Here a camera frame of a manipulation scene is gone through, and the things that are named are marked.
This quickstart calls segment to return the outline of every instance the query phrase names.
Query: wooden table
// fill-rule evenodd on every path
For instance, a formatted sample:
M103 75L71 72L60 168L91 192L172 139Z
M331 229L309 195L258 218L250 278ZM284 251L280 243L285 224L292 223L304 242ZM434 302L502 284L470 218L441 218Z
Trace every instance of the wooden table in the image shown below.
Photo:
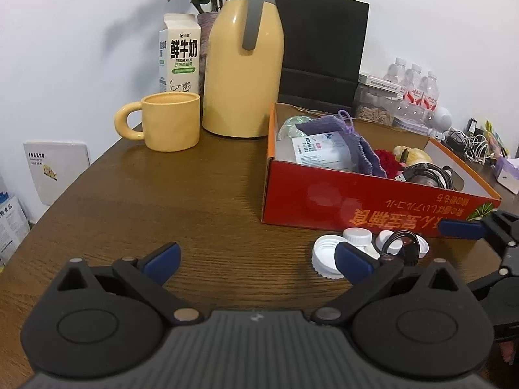
M166 286L204 313L309 313L346 290L345 280L321 278L311 267L312 244L322 231L260 222L265 154L265 139L202 132L200 143L183 152L158 153L121 140L100 157L38 221L0 275L0 388L17 387L30 376L20 346L22 323L71 257L106 265L178 241L182 267ZM512 194L498 184L496 189L502 208L519 212ZM432 240L423 263L435 257L448 259L466 281L499 264L483 241ZM516 387L517 370L494 350L483 374L498 387Z

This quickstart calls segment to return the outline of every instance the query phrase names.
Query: gray jug handle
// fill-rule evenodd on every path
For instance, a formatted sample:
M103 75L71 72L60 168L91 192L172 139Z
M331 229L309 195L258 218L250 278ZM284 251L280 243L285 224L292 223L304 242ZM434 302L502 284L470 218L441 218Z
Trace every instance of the gray jug handle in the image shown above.
M243 30L243 43L241 44L244 50L250 51L256 48L264 1L248 0L247 18L245 20L245 29Z

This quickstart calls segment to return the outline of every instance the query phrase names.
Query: yellow plush object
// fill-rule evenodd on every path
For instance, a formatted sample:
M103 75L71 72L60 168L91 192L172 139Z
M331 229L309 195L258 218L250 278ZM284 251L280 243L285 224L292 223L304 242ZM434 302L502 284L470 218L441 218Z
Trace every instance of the yellow plush object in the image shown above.
M402 152L404 150L409 151L409 156L407 157L407 161L405 162L406 166L411 166L415 164L420 164L422 162L429 162L433 164L432 159L429 155L427 155L424 151L417 148L408 148L407 146L396 146L393 150L394 158L400 162L400 157L402 156Z

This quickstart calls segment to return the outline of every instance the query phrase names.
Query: red cardboard box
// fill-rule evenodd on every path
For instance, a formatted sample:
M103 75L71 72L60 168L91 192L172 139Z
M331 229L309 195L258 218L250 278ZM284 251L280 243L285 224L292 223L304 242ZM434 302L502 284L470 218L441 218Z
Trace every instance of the red cardboard box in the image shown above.
M373 149L420 148L440 166L450 166L465 182L463 191L327 170L286 161L277 142L279 126L294 115L308 115L294 106L272 105L267 151L263 222L302 228L343 231L349 227L409 229L438 236L442 218L474 219L501 203L500 196L467 164L435 140L363 120L355 129Z

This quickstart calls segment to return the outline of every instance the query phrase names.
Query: yellow mug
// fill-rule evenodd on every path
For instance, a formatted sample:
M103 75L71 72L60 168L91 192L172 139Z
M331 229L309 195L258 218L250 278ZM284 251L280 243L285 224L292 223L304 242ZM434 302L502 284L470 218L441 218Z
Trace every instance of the yellow mug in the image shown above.
M128 115L142 110L142 130L128 126ZM129 140L143 140L150 149L176 152L189 149L200 138L200 96L191 92L148 95L116 112L115 130Z

